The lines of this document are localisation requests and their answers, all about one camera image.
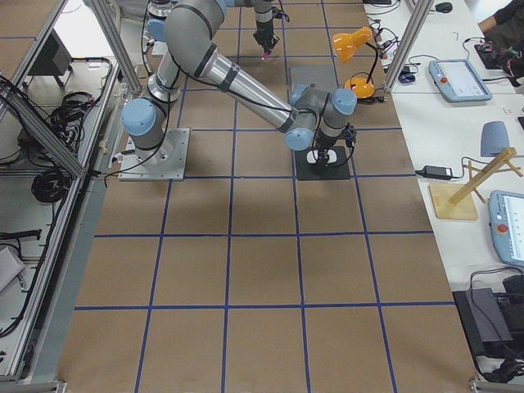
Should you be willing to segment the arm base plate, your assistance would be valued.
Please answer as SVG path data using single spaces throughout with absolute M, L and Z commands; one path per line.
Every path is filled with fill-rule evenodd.
M 128 137 L 127 148 L 133 153 L 125 155 L 118 173 L 122 181 L 182 181 L 186 168 L 187 150 L 191 130 L 167 129 L 164 143 L 160 150 L 147 162 L 144 151 L 136 151 L 134 142 Z

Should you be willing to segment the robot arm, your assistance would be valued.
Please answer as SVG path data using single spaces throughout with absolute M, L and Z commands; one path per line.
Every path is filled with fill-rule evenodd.
M 178 4 L 178 1 L 149 1 L 144 14 L 142 27 L 154 40 L 165 42 L 165 20 L 169 13 Z M 253 33 L 255 41 L 263 48 L 264 56 L 269 56 L 279 42 L 279 37 L 274 33 L 273 20 L 284 18 L 289 21 L 288 15 L 280 7 L 273 5 L 272 1 L 218 1 L 218 4 L 227 9 L 229 7 L 250 7 L 255 13 L 256 31 Z
M 180 77 L 187 75 L 228 94 L 283 133 L 293 151 L 309 147 L 327 164 L 326 152 L 339 140 L 352 143 L 349 124 L 357 97 L 346 88 L 332 93 L 311 85 L 294 87 L 285 103 L 239 65 L 219 52 L 213 38 L 230 7 L 250 7 L 255 12 L 255 41 L 270 54 L 278 43 L 273 20 L 278 14 L 270 1 L 177 1 L 162 20 L 167 51 L 157 72 L 148 80 L 140 98 L 121 112 L 125 130 L 137 152 L 149 157 L 160 151 L 165 138 L 163 124 L 170 106 L 179 97 Z

